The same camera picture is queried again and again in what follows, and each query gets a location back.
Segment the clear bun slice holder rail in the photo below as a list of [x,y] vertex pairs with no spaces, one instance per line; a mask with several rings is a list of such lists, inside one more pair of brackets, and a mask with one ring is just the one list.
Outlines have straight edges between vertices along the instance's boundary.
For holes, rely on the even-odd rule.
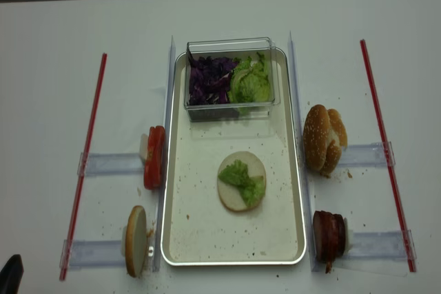
[[125,267],[120,240],[65,240],[60,269]]

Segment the bottom bun slice on tray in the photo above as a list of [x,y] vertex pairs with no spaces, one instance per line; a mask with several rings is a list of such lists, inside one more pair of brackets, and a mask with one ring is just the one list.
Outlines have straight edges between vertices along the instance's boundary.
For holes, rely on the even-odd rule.
[[[228,155],[223,160],[223,162],[220,164],[220,167],[218,168],[218,174],[227,165],[232,164],[235,160],[241,160],[247,164],[248,174],[250,177],[263,176],[264,179],[266,180],[266,184],[267,184],[266,171],[265,171],[264,164],[256,155],[254,155],[253,153],[248,152],[248,151],[237,151],[237,152],[234,152],[234,153]],[[243,199],[241,198],[237,188],[222,182],[220,179],[218,179],[218,174],[217,174],[218,196],[219,196],[222,204],[227,209],[229,209],[230,211],[234,211],[234,212],[249,211],[249,210],[257,207],[260,204],[261,201],[258,202],[254,207],[247,207],[245,205],[245,203],[243,202]]]

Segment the white metal tray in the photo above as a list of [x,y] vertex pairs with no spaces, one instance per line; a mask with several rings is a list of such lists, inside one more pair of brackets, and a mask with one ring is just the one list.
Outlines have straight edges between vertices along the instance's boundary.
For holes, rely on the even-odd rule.
[[[307,250],[287,57],[276,49],[280,102],[266,118],[194,123],[184,107],[185,56],[175,62],[161,251],[173,266],[290,265]],[[237,151],[265,167],[254,209],[227,210],[217,191],[222,161]]]

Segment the chopped purple cabbage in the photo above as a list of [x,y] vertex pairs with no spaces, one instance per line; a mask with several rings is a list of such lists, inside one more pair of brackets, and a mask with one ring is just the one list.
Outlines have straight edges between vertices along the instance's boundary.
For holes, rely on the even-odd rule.
[[217,105],[230,103],[228,92],[238,58],[211,56],[195,59],[187,54],[190,64],[188,105]]

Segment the clear plastic container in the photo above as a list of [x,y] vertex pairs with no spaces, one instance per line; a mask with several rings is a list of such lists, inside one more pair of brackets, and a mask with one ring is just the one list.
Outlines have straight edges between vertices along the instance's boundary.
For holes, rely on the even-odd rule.
[[264,118],[279,101],[270,38],[187,43],[183,105],[191,121]]

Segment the red strip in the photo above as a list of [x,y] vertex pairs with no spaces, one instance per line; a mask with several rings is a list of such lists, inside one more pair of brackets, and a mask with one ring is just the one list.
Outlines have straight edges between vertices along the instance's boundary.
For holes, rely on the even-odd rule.
[[84,181],[84,172],[85,172],[85,166],[87,165],[88,161],[88,155],[90,152],[90,145],[92,143],[92,136],[94,131],[94,124],[96,120],[96,113],[99,106],[99,98],[101,94],[101,88],[103,84],[103,78],[105,74],[105,66],[107,62],[107,54],[103,53],[101,57],[101,64],[99,68],[99,75],[96,82],[96,89],[94,93],[94,100],[92,104],[92,110],[90,112],[90,119],[88,124],[88,131],[85,139],[85,144],[83,148],[83,152],[81,154],[80,160],[79,160],[79,172],[77,174],[77,184],[76,184],[76,191],[75,191],[75,197],[74,202],[72,206],[72,213],[70,218],[70,225],[68,229],[68,236],[66,239],[66,245],[63,248],[62,253],[62,260],[61,260],[61,271],[59,275],[59,281],[64,282],[66,279],[66,275],[68,272],[68,264],[70,260],[70,249],[73,243],[74,239],[74,232],[76,227],[76,219],[78,215],[79,210],[79,203],[81,200],[81,193],[83,188],[83,181]]
[[373,71],[372,71],[372,67],[371,67],[371,63],[370,63],[367,44],[364,39],[360,40],[360,47],[361,47],[363,61],[365,64],[366,73],[367,73],[369,88],[371,91],[371,97],[373,100],[373,106],[374,106],[375,113],[376,113],[376,119],[377,119],[377,123],[378,123],[378,129],[380,131],[380,137],[381,137],[381,141],[382,141],[382,145],[383,145],[384,155],[387,160],[387,169],[389,172],[391,190],[393,193],[393,199],[394,199],[395,206],[396,206],[400,230],[402,232],[404,248],[407,253],[407,264],[409,267],[409,272],[415,273],[417,271],[416,257],[415,257],[415,253],[413,252],[413,245],[411,244],[411,235],[409,233],[409,229],[408,229],[407,222],[405,219],[404,209],[402,206],[402,201],[401,201],[400,192],[399,192],[399,188],[398,188],[398,182],[397,182],[396,172],[395,172],[395,163],[393,162],[394,155],[393,155],[391,144],[389,143],[389,140],[387,138],[387,132],[386,132],[386,129],[384,126],[384,121],[383,121],[382,112],[381,112],[381,108],[380,108],[380,101],[378,98],[376,84],[375,84],[375,80],[373,77]]

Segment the clear vertical rail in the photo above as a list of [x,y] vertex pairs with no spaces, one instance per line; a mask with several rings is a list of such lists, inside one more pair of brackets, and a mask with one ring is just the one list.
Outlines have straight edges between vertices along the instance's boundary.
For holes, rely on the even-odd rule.
[[288,57],[289,57],[289,84],[291,91],[291,108],[294,117],[294,130],[296,136],[296,153],[298,157],[299,176],[302,191],[302,205],[305,219],[305,233],[307,238],[307,249],[311,272],[318,272],[319,268],[316,261],[316,248],[314,243],[313,221],[311,215],[311,204],[309,195],[309,181],[307,175],[307,165],[305,162],[305,152],[302,141],[302,114],[300,104],[300,86],[297,73],[296,49],[291,32],[288,38]]
[[157,207],[157,223],[156,223],[156,237],[154,245],[154,256],[152,262],[152,272],[156,273],[160,270],[161,265],[161,236],[163,233],[162,223],[164,216],[164,205],[165,205],[165,191],[167,184],[167,167],[168,167],[168,149],[170,141],[170,121],[172,115],[172,99],[174,90],[174,62],[176,55],[176,46],[174,42],[174,37],[171,37],[171,45],[169,48],[168,55],[168,73],[167,73],[167,85],[165,90],[165,113],[164,113],[164,128],[165,128],[165,142],[163,148],[163,179],[162,187],[160,188],[158,195],[158,207]]

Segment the white tomato pusher block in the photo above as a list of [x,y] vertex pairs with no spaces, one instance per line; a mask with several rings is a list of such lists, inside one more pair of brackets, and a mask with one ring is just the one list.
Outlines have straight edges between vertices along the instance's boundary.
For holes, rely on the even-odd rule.
[[139,147],[139,157],[143,163],[145,163],[147,160],[148,138],[149,138],[149,136],[147,134],[141,134],[141,141],[140,141],[140,147]]

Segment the sesame bun back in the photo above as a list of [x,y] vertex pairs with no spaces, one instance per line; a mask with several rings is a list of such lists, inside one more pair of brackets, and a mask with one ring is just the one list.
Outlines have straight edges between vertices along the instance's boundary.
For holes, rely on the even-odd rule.
[[330,129],[327,137],[327,154],[325,163],[320,170],[324,176],[328,176],[337,166],[342,150],[347,148],[347,132],[342,122],[340,113],[336,109],[327,110]]

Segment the upright bun slice left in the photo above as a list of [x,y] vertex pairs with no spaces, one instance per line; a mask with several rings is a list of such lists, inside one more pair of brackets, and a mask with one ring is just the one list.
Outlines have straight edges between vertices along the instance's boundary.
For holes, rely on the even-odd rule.
[[133,207],[125,235],[125,264],[131,277],[141,274],[147,246],[146,214],[141,205]]

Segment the sesame bun front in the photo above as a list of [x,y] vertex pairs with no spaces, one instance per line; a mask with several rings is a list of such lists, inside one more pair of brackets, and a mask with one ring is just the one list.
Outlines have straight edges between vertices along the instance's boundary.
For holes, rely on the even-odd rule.
[[325,164],[330,130],[327,109],[323,105],[314,105],[305,119],[302,140],[306,163],[314,171],[320,171]]

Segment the left clear vertical rail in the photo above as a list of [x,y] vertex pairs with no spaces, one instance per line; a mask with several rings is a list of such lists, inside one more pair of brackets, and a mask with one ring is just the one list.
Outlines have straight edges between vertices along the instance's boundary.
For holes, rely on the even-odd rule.
[[163,233],[162,223],[164,216],[164,205],[165,205],[165,191],[167,184],[167,167],[168,167],[168,149],[170,141],[170,121],[172,115],[172,99],[174,90],[174,62],[176,55],[176,46],[174,42],[174,37],[171,37],[171,45],[169,48],[168,55],[168,73],[167,73],[167,85],[165,90],[165,113],[164,113],[164,128],[165,128],[165,142],[163,148],[163,179],[162,187],[160,188],[158,195],[158,207],[157,207],[157,223],[156,223],[156,237],[154,245],[154,256],[152,262],[152,272],[156,273],[160,270],[161,265],[161,236]]

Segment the white meat pusher block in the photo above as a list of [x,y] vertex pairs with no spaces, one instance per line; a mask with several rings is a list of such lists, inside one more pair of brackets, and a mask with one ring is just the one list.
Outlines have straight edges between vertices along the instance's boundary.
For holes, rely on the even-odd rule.
[[343,218],[344,225],[345,225],[345,250],[344,255],[348,255],[351,248],[352,248],[352,242],[353,242],[353,231],[349,228],[349,224],[346,218]]

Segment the clear meat holder rail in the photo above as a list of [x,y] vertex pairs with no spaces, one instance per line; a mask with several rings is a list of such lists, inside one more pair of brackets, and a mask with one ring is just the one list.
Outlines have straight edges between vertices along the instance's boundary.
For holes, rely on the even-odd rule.
[[[411,231],[411,244],[416,252]],[[354,232],[352,248],[346,260],[407,260],[401,231]]]

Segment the green lettuce in container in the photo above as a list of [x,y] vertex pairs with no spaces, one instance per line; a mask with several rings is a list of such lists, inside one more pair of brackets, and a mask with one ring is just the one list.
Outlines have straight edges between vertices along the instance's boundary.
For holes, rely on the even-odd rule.
[[230,103],[269,101],[269,67],[264,54],[257,52],[256,55],[256,61],[248,56],[245,60],[240,60],[234,68],[227,93]]

